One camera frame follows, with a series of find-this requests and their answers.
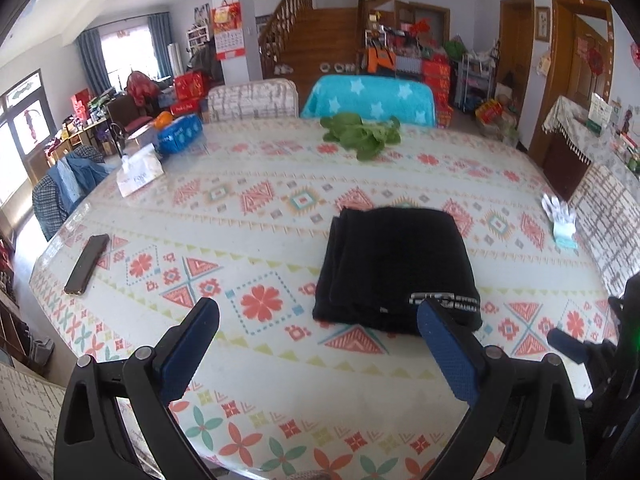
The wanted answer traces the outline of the orange fruit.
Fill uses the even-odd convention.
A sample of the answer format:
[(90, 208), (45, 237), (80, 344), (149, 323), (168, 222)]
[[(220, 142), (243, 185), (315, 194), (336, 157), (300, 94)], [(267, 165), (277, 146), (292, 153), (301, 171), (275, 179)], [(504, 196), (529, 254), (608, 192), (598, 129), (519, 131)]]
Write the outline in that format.
[(171, 114), (169, 110), (163, 110), (153, 120), (153, 127), (158, 131), (162, 131), (167, 126), (169, 126), (173, 121), (174, 121), (174, 115)]

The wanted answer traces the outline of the red wall calendar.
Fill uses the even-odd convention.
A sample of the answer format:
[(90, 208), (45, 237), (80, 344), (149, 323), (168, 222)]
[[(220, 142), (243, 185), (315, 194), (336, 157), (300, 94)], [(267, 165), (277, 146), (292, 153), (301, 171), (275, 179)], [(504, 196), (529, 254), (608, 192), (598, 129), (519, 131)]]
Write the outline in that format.
[(212, 29), (218, 61), (245, 55), (241, 3), (225, 1), (212, 11)]

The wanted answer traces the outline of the white work glove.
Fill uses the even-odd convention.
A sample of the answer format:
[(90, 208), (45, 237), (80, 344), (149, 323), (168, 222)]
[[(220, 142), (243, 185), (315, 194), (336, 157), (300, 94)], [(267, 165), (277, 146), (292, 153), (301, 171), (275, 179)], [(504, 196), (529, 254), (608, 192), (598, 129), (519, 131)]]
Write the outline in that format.
[(558, 196), (544, 194), (541, 207), (549, 219), (552, 227), (552, 237), (559, 248), (576, 249), (576, 214), (567, 202), (559, 200)]

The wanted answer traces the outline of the green leafy vegetable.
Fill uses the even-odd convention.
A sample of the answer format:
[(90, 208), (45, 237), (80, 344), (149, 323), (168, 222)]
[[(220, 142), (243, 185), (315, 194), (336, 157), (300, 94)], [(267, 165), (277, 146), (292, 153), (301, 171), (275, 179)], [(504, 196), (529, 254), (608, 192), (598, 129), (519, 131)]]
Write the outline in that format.
[(321, 118), (320, 126), (326, 129), (323, 140), (354, 151), (360, 162), (375, 159), (387, 145), (401, 142), (400, 121), (396, 117), (384, 122), (365, 122), (356, 113), (344, 112)]

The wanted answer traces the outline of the turquoise star covered chair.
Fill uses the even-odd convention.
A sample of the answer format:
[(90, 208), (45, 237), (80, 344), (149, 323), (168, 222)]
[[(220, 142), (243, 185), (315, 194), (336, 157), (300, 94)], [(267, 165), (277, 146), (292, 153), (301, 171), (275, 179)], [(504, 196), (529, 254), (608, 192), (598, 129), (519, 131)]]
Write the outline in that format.
[(396, 117), (402, 124), (436, 127), (436, 106), (430, 87), (420, 82), (381, 76), (322, 76), (303, 107), (303, 118), (355, 113), (362, 119)]

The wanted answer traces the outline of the blue tissue pack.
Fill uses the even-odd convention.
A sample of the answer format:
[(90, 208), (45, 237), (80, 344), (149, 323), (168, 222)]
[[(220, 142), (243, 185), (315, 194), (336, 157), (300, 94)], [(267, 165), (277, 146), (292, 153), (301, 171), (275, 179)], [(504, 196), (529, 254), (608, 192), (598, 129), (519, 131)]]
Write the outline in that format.
[(178, 117), (157, 133), (156, 150), (161, 155), (178, 154), (188, 148), (202, 132), (203, 123), (197, 114)]

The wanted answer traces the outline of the blue jacket on chair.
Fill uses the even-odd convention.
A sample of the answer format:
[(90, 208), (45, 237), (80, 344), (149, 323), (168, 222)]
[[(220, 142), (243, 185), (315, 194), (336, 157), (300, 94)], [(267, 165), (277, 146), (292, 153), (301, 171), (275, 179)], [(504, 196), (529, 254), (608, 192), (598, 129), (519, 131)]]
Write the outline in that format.
[(50, 240), (79, 204), (111, 170), (92, 146), (64, 155), (32, 189), (32, 210), (46, 240)]

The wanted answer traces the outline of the patterned tablecloth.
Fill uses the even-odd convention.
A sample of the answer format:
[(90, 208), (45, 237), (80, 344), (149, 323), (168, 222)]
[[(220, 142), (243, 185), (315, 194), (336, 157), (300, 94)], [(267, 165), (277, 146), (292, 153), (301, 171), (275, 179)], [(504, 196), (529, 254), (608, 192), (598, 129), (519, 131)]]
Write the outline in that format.
[[(164, 174), (123, 198), (104, 180), (37, 260), (30, 287), (66, 346), (99, 361), (155, 344), (207, 297), (220, 329), (171, 413), (209, 460), (282, 479), (417, 479), (465, 411), (416, 337), (316, 322), (314, 290), (344, 208), (452, 215), (482, 300), (477, 336), (542, 358), (549, 330), (613, 338), (584, 248), (554, 244), (547, 183), (521, 152), (407, 127), (360, 162), (313, 120), (209, 124)], [(90, 236), (110, 241), (86, 291), (64, 286)]]

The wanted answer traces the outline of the wooden staircase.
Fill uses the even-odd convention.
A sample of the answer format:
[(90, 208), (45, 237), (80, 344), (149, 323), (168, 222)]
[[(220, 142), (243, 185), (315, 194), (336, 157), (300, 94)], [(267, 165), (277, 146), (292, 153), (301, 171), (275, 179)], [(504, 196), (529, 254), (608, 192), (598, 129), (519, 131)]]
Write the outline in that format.
[(280, 0), (258, 38), (262, 76), (291, 79), (306, 99), (326, 73), (354, 72), (364, 52), (369, 14), (393, 0), (349, 0), (348, 6), (317, 0)]

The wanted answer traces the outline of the lace covered side cabinet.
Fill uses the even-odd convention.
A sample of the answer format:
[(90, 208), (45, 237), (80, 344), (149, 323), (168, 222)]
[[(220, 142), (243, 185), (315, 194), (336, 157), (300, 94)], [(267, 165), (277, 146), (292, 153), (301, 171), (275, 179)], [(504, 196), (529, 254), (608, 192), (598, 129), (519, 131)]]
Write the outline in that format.
[(604, 127), (600, 134), (595, 134), (587, 128), (587, 118), (588, 110), (566, 96), (559, 96), (544, 118), (541, 129), (545, 134), (561, 133), (568, 146), (584, 162), (595, 162), (608, 168), (634, 199), (639, 200), (639, 178), (618, 154), (612, 128)]

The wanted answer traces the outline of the black pants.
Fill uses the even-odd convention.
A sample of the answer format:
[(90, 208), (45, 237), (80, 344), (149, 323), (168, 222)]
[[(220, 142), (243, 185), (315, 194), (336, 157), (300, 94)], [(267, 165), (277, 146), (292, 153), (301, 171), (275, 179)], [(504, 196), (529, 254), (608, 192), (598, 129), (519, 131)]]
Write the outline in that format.
[(480, 293), (451, 214), (428, 208), (345, 208), (332, 219), (312, 317), (418, 336), (434, 299), (461, 326), (482, 326)]

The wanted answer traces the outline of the plaid covered right chair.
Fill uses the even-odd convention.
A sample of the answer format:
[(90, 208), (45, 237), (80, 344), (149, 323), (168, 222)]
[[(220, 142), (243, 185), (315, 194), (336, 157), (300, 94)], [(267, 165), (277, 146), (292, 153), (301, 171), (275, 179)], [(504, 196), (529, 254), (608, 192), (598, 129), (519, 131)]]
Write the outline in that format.
[(622, 296), (627, 281), (639, 272), (639, 204), (611, 170), (591, 164), (570, 206), (604, 288)]

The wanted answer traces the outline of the grey plaid covered chair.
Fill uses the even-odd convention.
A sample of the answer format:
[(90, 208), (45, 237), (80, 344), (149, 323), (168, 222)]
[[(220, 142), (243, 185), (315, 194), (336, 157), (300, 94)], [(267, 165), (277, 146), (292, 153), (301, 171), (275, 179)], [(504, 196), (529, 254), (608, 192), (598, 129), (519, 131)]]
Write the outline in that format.
[(225, 84), (208, 92), (207, 106), (212, 122), (287, 118), (299, 114), (296, 85), (285, 78)]

